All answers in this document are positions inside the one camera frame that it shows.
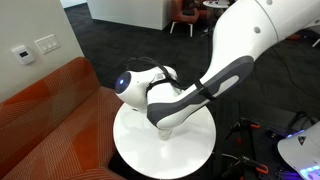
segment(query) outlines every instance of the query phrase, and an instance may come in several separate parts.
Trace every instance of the robot eye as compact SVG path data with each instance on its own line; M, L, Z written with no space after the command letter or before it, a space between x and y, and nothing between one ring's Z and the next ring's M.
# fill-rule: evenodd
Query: robot eye
M121 74L116 82L115 91L117 94L123 93L129 86L131 81L131 74L129 72L124 72Z

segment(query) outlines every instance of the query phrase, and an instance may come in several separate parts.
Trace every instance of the orange couch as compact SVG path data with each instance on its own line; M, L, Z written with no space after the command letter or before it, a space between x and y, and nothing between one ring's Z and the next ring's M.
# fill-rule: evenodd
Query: orange couch
M121 105L81 57L0 103L0 179L124 179L108 169Z

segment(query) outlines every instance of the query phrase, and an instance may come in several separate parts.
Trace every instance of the floor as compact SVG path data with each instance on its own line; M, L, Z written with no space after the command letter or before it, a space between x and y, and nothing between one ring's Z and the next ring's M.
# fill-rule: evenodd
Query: floor
M114 88L117 77L126 71L125 62L130 57L147 56L173 67L184 86L193 84L207 71L212 40L209 36L201 38L206 27L204 22L195 24L194 36L190 38L188 25L177 24L170 34L171 24L159 31L92 20L86 4L65 11L85 57L93 64L103 86ZM239 107L230 102L245 100L320 117L320 45L312 48L315 41L309 37L284 40L268 49L257 59L250 76L216 101L215 105L219 105L215 108L235 119L236 114L240 114ZM139 62L130 67L144 70L150 65ZM217 123L223 127L219 131L226 133L233 122Z

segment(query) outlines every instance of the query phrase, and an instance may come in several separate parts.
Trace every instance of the light switch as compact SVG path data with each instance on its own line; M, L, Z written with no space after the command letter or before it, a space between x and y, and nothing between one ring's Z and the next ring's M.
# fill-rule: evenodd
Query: light switch
M15 56L15 58L23 65L29 64L34 61L34 57L28 48L24 45L15 47L11 49L11 52Z
M34 41L42 54L46 54L60 47L60 44L54 34Z

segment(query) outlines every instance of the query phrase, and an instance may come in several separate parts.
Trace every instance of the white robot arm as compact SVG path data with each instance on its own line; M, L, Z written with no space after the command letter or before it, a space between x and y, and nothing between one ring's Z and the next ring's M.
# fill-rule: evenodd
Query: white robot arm
M163 68L156 67L125 72L117 80L116 93L133 108L146 112L154 126L170 130L245 79L265 50L319 23L319 9L320 0L238 0L216 24L211 64L198 82L185 91L166 81L155 85L177 77L169 67L165 68L170 77L164 75Z

